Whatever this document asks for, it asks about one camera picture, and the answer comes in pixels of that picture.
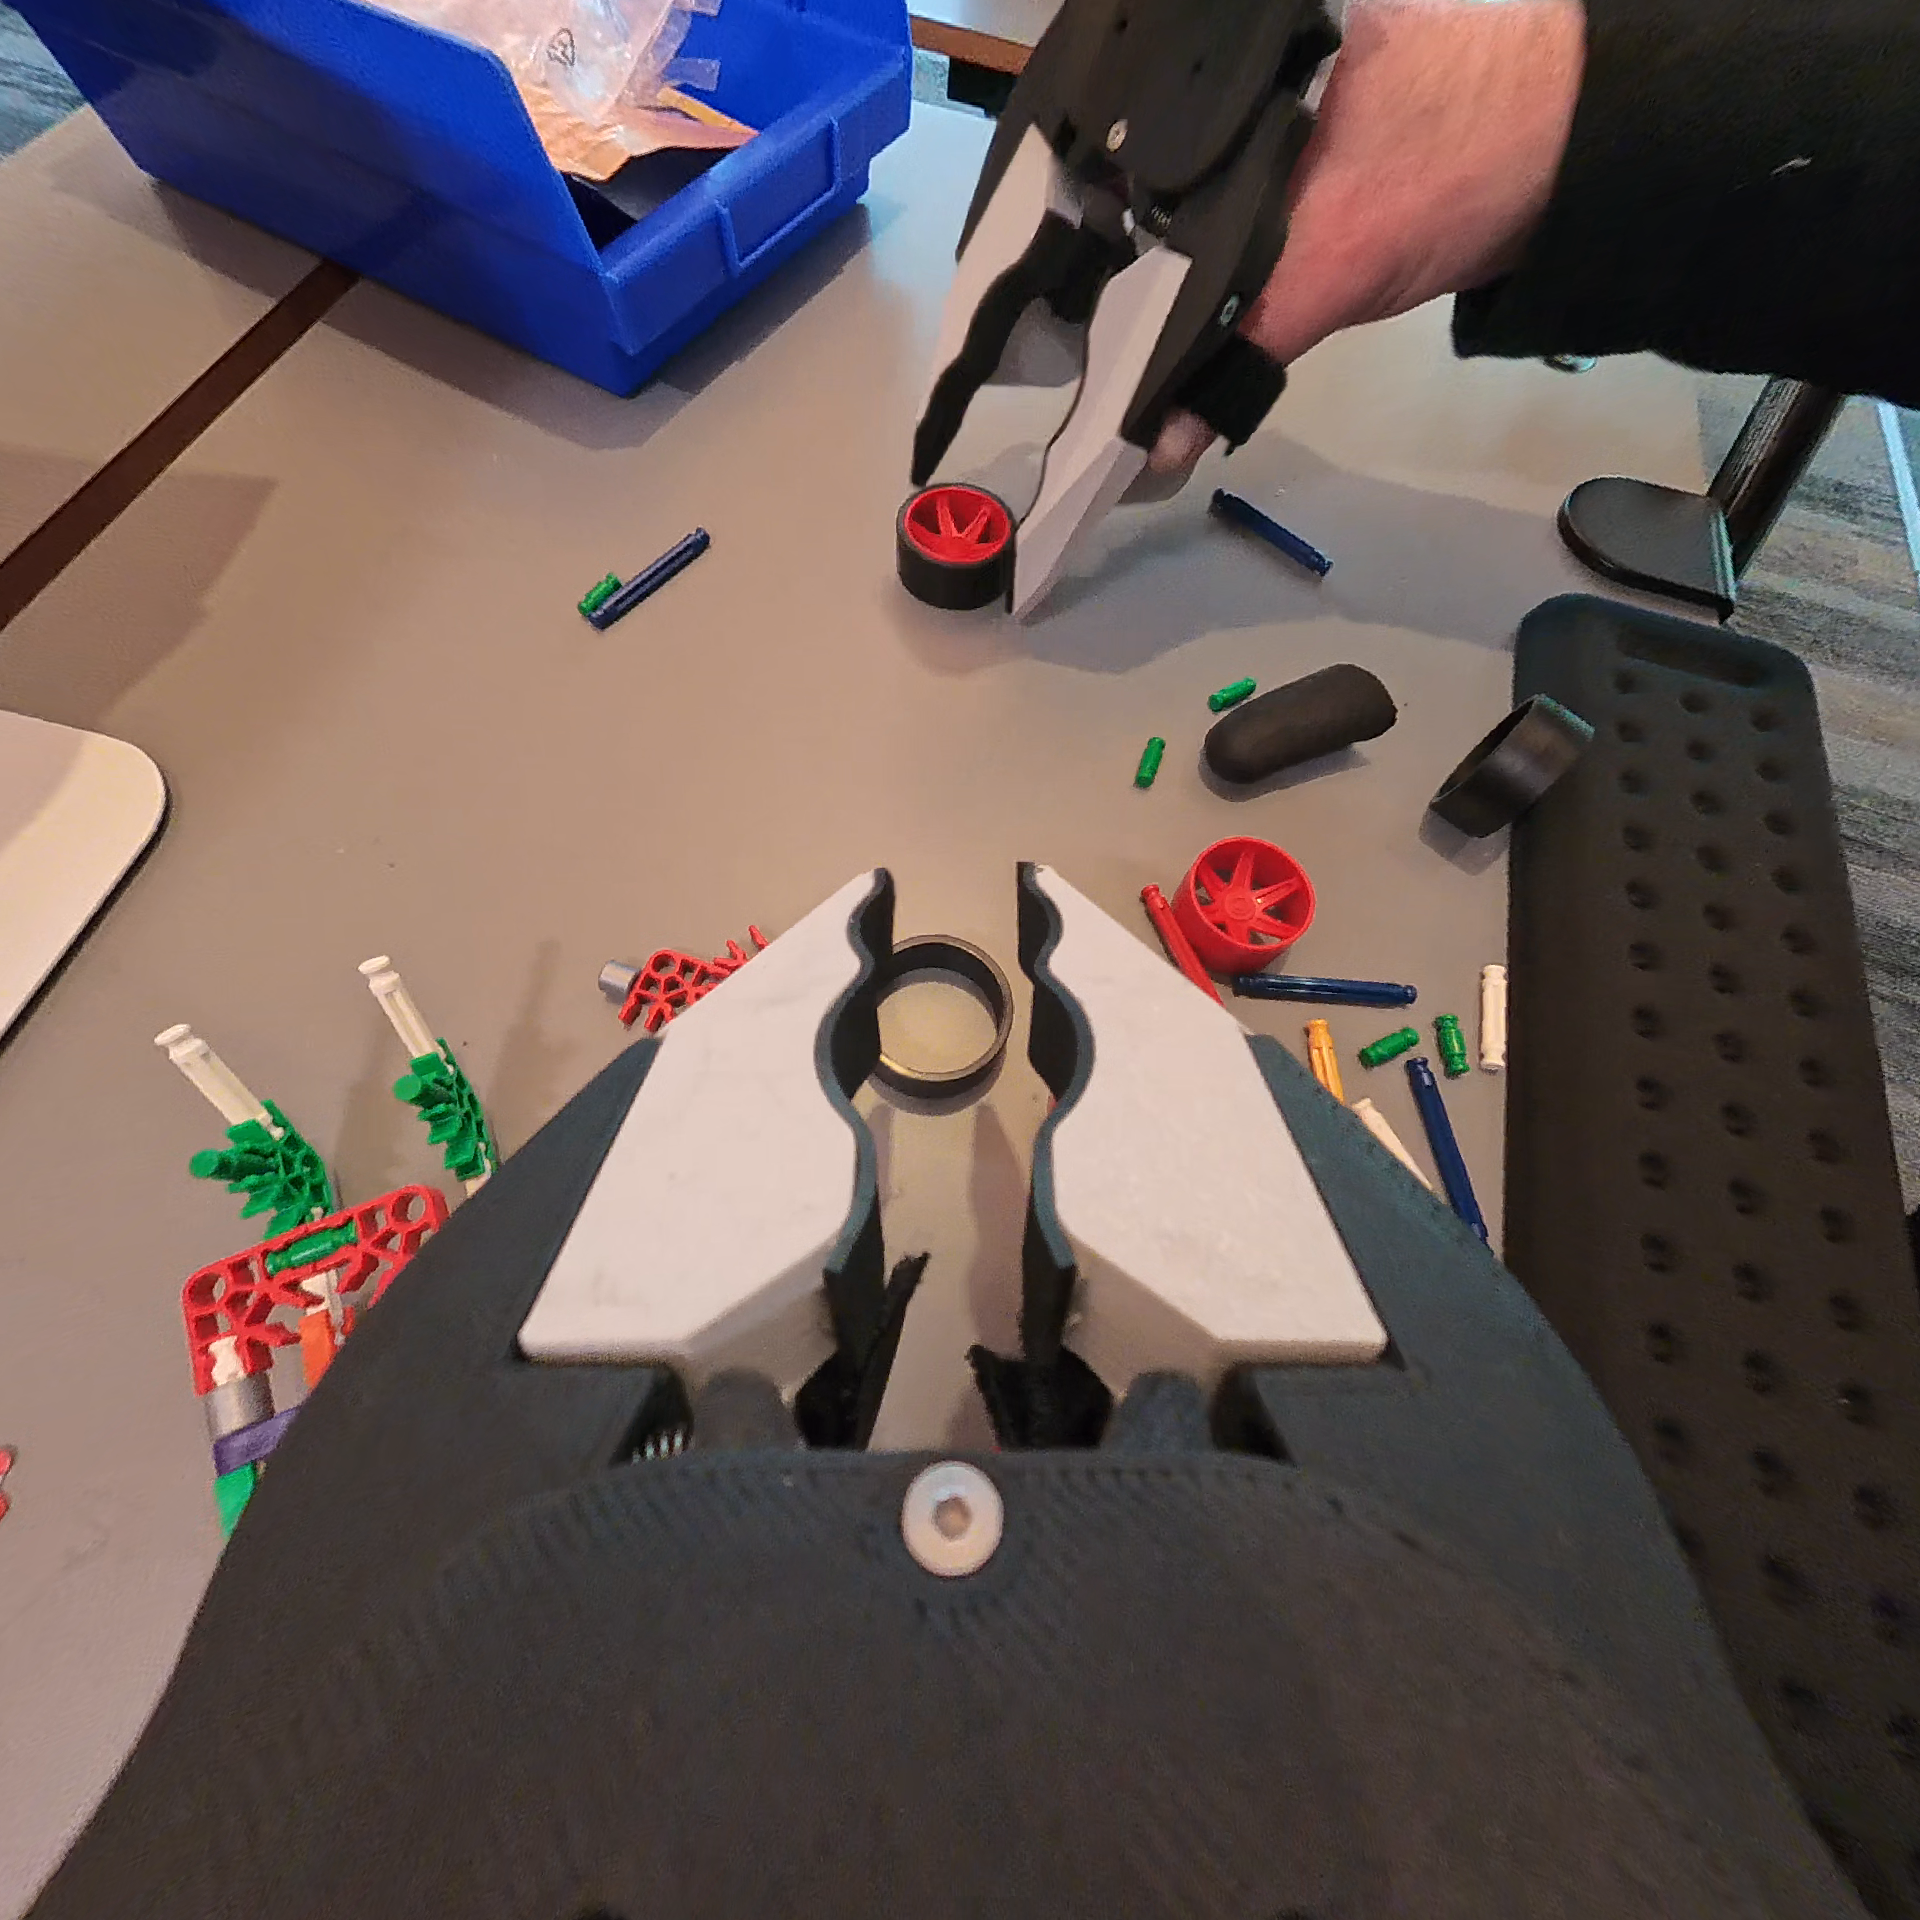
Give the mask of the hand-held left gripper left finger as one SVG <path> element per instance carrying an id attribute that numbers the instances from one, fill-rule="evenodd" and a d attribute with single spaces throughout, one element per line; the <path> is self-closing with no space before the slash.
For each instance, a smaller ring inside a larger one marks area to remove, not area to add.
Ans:
<path id="1" fill-rule="evenodd" d="M 864 1448 L 925 1259 L 883 1273 L 877 1067 L 896 884 L 853 876 L 660 1036 L 518 1347 L 687 1391 L 772 1381 L 812 1446 Z"/>

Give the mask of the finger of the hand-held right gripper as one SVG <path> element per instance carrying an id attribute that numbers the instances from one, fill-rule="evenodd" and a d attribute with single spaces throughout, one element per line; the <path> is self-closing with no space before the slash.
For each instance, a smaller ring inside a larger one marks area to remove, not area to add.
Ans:
<path id="1" fill-rule="evenodd" d="M 1055 389 L 1086 373 L 1094 309 L 1135 262 L 1106 194 L 1088 199 L 1035 129 L 993 149 L 956 254 L 910 448 L 910 481 L 934 481 L 983 387 Z"/>
<path id="2" fill-rule="evenodd" d="M 1128 438 L 1125 419 L 1185 276 L 1185 256 L 1149 248 L 1112 276 L 1094 304 L 1076 398 L 1045 447 L 1035 501 L 1020 521 L 1010 590 L 1015 619 L 1039 609 L 1071 544 L 1145 467 L 1148 445 Z"/>

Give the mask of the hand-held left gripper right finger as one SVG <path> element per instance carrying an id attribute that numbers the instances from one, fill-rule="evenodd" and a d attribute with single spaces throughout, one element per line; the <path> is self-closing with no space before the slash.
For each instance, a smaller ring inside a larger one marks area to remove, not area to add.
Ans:
<path id="1" fill-rule="evenodd" d="M 1387 1332 L 1252 1035 L 1041 863 L 1018 869 L 1025 1056 L 1049 1095 L 1018 1352 L 972 1349 L 997 1446 L 1094 1446 L 1143 1378 L 1370 1367 Z"/>

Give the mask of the red toy wheel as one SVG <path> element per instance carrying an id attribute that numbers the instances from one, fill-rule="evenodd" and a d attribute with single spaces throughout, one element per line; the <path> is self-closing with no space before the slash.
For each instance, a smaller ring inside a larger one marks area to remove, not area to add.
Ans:
<path id="1" fill-rule="evenodd" d="M 1284 848 L 1229 834 L 1193 858 L 1169 897 L 1169 915 L 1209 975 L 1258 975 L 1314 925 L 1315 895 Z"/>
<path id="2" fill-rule="evenodd" d="M 974 484 L 931 484 L 904 506 L 902 541 L 934 565 L 997 565 L 1010 553 L 1014 533 L 1006 502 Z"/>

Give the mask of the red wheel with black tyre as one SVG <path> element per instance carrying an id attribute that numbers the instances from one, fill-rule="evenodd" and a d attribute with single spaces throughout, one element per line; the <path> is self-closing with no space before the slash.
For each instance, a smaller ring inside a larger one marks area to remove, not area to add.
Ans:
<path id="1" fill-rule="evenodd" d="M 919 605 L 944 613 L 972 613 L 992 605 L 1006 605 L 1015 570 L 1015 533 L 1010 551 L 983 566 L 945 566 L 923 559 L 902 541 L 904 508 L 896 517 L 896 574 L 906 592 Z"/>

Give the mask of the multicoloured toy frame assembly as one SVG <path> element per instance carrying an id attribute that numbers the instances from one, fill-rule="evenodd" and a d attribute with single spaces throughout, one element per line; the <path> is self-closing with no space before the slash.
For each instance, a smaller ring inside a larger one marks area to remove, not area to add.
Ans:
<path id="1" fill-rule="evenodd" d="M 243 1224 L 260 1231 L 191 1273 L 178 1297 L 211 1500 L 230 1539 L 300 1405 L 451 1206 L 432 1184 L 344 1202 L 321 1152 L 191 1024 L 165 1027 L 154 1044 L 224 1124 L 190 1177 L 240 1200 Z"/>

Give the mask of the person's right forearm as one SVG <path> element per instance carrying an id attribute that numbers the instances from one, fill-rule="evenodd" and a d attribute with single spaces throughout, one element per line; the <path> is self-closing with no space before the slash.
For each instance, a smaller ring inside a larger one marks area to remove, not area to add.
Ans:
<path id="1" fill-rule="evenodd" d="M 1918 409 L 1918 7 L 1591 2 L 1567 144 L 1465 357 L 1651 353 Z"/>

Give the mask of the person's right hand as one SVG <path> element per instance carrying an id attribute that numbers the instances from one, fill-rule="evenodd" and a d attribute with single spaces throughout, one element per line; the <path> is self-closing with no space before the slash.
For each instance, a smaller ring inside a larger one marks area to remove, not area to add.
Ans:
<path id="1" fill-rule="evenodd" d="M 1348 4 L 1284 251 L 1237 333 L 1287 368 L 1504 276 L 1555 187 L 1583 63 L 1575 2 Z"/>

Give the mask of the long red rod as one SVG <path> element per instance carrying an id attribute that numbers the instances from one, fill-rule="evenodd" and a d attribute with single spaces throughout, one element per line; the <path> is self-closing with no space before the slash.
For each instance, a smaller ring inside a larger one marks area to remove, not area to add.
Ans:
<path id="1" fill-rule="evenodd" d="M 1169 965 L 1182 973 L 1201 996 L 1207 996 L 1214 1006 L 1220 1006 L 1222 996 L 1212 975 L 1204 969 L 1171 905 L 1155 882 L 1149 881 L 1140 888 L 1140 905 Z"/>

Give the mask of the black foam cylinder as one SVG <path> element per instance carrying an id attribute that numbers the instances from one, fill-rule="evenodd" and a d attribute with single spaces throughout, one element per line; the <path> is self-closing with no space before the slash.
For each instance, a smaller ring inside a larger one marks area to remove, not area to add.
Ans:
<path id="1" fill-rule="evenodd" d="M 1372 671 L 1328 665 L 1227 709 L 1206 733 L 1201 765 L 1222 785 L 1258 786 L 1372 742 L 1396 722 L 1396 700 Z"/>

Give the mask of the clear plastic bag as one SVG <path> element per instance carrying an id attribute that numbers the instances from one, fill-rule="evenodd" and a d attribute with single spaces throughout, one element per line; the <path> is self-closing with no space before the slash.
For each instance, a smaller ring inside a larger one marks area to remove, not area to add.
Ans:
<path id="1" fill-rule="evenodd" d="M 666 89 L 714 108 L 719 63 L 687 56 L 697 21 L 717 2 L 387 2 L 387 12 L 479 47 L 522 89 L 549 89 L 587 112 L 653 106 Z"/>

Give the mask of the black perforated foam strip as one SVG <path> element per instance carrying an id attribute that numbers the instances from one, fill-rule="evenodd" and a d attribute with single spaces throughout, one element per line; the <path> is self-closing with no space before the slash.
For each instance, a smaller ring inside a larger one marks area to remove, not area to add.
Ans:
<path id="1" fill-rule="evenodd" d="M 1916 1273 L 1808 668 L 1590 595 L 1507 842 L 1504 1259 L 1632 1443 L 1758 1724 L 1916 1916 Z"/>

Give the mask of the thick blue rod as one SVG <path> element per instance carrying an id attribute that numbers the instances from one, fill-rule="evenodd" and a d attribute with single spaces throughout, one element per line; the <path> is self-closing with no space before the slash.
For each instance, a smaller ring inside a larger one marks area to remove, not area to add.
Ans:
<path id="1" fill-rule="evenodd" d="M 629 613 L 636 613 L 637 606 L 648 603 L 666 584 L 684 574 L 707 551 L 710 534 L 704 527 L 695 527 L 681 541 L 661 553 L 660 559 L 642 566 L 629 581 L 621 581 L 620 592 L 600 611 L 597 623 L 587 623 L 587 627 L 597 633 L 611 629 L 611 624 L 620 623 Z"/>

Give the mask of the blue plastic bin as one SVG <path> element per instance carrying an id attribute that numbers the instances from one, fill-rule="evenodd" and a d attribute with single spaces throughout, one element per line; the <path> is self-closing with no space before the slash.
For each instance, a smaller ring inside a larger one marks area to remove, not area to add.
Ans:
<path id="1" fill-rule="evenodd" d="M 373 4 L 26 2 L 154 181 L 616 396 L 865 193 L 908 131 L 899 2 L 728 2 L 691 26 L 753 139 L 639 219 L 547 159 L 494 53 Z"/>

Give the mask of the white tray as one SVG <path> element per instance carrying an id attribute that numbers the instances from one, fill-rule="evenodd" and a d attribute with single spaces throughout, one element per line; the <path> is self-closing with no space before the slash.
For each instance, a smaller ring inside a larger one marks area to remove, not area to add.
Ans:
<path id="1" fill-rule="evenodd" d="M 170 811 L 137 746 L 1 714 L 1 1033 L 21 1020 Z"/>

